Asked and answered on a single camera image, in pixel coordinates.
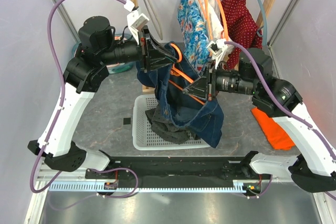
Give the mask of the blue denim skirt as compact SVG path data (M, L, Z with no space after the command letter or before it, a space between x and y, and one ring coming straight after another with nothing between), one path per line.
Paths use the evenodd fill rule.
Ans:
M223 110L218 101L214 99L199 103L184 94L182 89L189 82L181 76L172 75L171 65L150 72L142 71L139 62L135 65L137 79L143 85L155 89L162 116L176 127L188 128L209 146L216 148L222 137L224 121Z

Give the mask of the beige clothes hanger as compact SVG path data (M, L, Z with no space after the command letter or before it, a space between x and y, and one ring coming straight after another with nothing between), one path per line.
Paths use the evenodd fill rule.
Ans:
M161 26L161 22L157 16L157 13L154 9L154 6L151 2L151 0L143 0L146 11L150 17L150 21L152 22L152 25L159 37L160 40L163 40L163 30Z

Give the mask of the grey dotted skirt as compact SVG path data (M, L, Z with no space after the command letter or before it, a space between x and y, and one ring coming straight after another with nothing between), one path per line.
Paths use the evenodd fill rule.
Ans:
M156 108L146 110L145 115L151 124L151 130L167 142L180 145L188 141L190 137L192 137L193 140L201 139L188 128L180 129L170 120L166 120L161 114L161 108L159 105L157 105Z

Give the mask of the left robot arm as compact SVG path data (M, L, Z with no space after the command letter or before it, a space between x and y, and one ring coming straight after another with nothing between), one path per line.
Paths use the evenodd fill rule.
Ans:
M61 73L60 104L42 136L28 143L28 149L43 156L45 164L53 170L95 169L103 178L111 178L115 165L107 154L85 150L72 140L86 106L109 75L107 66L137 61L141 70L150 72L177 62L152 37L147 26L141 28L139 39L116 40L114 34L115 28L103 16L88 18L79 29L76 54Z

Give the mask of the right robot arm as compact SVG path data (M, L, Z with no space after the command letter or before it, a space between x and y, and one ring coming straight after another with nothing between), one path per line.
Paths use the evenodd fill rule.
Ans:
M248 179L257 174L291 179L310 193L335 190L335 149L310 117L296 88L273 76L272 58L258 48L242 48L238 70L215 69L208 63L201 77L183 92L210 100L216 92L251 96L253 105L283 129L300 151L298 156L249 152L240 166Z

